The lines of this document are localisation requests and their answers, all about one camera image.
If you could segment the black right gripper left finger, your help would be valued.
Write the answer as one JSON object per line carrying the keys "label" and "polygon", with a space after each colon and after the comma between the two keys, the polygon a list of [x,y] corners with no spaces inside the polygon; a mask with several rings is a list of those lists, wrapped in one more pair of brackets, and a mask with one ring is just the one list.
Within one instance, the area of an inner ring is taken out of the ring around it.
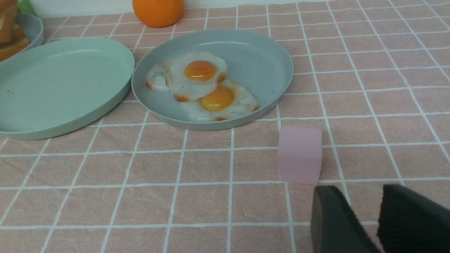
{"label": "black right gripper left finger", "polygon": [[315,186],[311,212],[314,253],[379,253],[342,192]]}

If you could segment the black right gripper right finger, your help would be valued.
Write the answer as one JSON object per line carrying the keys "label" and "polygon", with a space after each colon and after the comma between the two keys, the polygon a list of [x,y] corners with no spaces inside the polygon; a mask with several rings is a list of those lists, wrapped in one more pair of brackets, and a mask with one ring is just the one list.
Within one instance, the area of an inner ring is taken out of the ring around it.
{"label": "black right gripper right finger", "polygon": [[450,211],[400,184],[385,184],[377,237],[386,253],[448,253]]}

